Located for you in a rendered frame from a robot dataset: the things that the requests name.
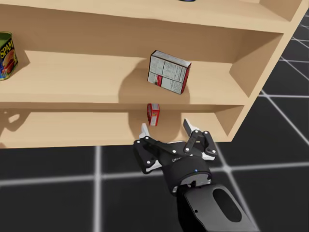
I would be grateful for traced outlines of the green and blue rectangular can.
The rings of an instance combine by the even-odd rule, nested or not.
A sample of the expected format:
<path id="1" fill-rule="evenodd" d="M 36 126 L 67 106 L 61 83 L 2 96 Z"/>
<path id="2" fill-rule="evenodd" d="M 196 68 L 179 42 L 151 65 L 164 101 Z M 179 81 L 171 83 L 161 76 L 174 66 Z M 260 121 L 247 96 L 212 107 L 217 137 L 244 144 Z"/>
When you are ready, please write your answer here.
<path id="1" fill-rule="evenodd" d="M 0 31 L 0 81 L 9 79 L 18 65 L 12 33 Z"/>

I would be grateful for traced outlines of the red and white carton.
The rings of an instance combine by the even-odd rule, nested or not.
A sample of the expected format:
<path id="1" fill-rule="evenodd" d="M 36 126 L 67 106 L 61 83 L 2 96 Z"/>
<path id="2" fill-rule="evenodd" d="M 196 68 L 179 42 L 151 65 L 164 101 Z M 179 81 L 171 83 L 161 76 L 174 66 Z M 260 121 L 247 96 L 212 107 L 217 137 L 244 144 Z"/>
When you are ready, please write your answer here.
<path id="1" fill-rule="evenodd" d="M 191 62 L 155 50 L 150 57 L 147 81 L 177 94 L 186 87 Z"/>

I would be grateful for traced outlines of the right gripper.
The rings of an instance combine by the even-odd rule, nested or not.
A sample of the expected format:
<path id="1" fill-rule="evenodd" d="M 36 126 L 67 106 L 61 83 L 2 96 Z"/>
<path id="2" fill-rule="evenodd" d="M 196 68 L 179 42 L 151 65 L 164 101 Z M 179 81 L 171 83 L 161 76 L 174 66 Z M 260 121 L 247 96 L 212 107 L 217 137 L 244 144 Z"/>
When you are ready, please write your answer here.
<path id="1" fill-rule="evenodd" d="M 139 139 L 133 144 L 134 155 L 142 172 L 149 174 L 161 168 L 172 194 L 180 186 L 195 188 L 210 184 L 212 174 L 207 162 L 217 156 L 209 131 L 201 131 L 187 118 L 183 121 L 183 127 L 189 136 L 187 142 L 163 143 L 153 139 L 147 125 L 142 123 Z"/>

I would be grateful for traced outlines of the pale wooden shelf unit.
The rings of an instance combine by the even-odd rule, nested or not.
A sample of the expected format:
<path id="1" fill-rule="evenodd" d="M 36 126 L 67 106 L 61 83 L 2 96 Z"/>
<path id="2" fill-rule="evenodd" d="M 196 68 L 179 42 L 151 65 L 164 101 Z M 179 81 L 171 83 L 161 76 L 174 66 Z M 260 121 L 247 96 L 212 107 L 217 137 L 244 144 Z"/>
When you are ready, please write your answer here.
<path id="1" fill-rule="evenodd" d="M 229 142 L 309 0 L 0 0 L 18 57 L 0 81 L 0 148 L 187 139 L 183 120 Z M 177 94 L 147 81 L 151 54 L 191 62 Z"/>

